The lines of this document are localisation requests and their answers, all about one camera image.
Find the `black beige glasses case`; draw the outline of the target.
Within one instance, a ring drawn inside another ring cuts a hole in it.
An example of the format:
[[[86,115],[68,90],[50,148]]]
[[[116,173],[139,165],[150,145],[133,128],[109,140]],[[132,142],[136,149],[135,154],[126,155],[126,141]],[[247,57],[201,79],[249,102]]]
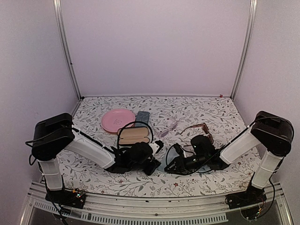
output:
[[[129,127],[117,132],[120,146],[130,146],[135,143],[145,142],[149,143],[149,130],[146,127]]]

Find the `light blue cleaning cloth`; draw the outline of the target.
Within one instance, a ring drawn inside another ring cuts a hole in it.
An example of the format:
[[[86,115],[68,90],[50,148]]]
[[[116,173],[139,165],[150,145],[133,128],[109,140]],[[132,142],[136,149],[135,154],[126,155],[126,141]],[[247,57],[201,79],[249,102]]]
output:
[[[161,159],[161,165],[157,168],[158,171],[164,172],[165,167],[171,163],[171,161],[178,157],[179,154],[176,152],[174,148],[169,149],[166,153],[165,156]]]

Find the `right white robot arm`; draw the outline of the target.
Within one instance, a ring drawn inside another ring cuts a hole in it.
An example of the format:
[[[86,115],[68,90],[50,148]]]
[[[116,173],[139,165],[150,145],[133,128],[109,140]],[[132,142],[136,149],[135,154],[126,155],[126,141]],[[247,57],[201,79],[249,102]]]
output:
[[[193,148],[189,157],[184,156],[184,149],[178,144],[172,148],[177,156],[166,161],[164,171],[177,175],[190,175],[203,166],[212,170],[223,170],[258,145],[266,148],[266,152],[252,176],[248,190],[243,193],[242,200],[253,204],[260,198],[261,192],[279,169],[283,159],[290,153],[294,139],[292,123],[282,117],[260,111],[255,120],[228,144],[216,149],[208,135],[197,135],[190,141]]]

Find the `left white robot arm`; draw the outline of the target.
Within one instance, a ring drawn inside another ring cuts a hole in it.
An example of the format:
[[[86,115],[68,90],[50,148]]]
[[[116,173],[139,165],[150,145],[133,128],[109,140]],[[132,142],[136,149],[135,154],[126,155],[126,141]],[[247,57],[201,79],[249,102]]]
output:
[[[26,141],[31,147],[31,156],[38,161],[48,190],[59,203],[66,203],[70,194],[64,189],[57,155],[68,150],[93,161],[110,173],[123,174],[140,167],[151,175],[160,162],[155,155],[163,148],[161,140],[134,141],[106,147],[73,124],[69,113],[62,113],[36,124],[34,139]]]

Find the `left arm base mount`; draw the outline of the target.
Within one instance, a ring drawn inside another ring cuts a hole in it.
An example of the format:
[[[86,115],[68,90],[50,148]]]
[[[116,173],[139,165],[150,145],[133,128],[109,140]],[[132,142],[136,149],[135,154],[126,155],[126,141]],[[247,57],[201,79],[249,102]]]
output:
[[[61,184],[61,189],[50,190],[47,181],[45,181],[47,191],[45,199],[49,202],[57,203],[59,206],[63,205],[83,209],[86,200],[86,191],[78,188],[68,190],[65,188],[64,181]]]

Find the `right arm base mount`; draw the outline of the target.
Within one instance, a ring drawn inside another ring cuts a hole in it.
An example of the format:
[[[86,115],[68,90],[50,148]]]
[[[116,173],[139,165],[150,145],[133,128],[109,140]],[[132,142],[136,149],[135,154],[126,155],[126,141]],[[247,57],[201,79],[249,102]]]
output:
[[[252,185],[252,182],[249,183],[245,191],[228,194],[225,197],[225,203],[229,206],[229,209],[245,207],[266,200],[267,197],[264,188],[256,188]]]

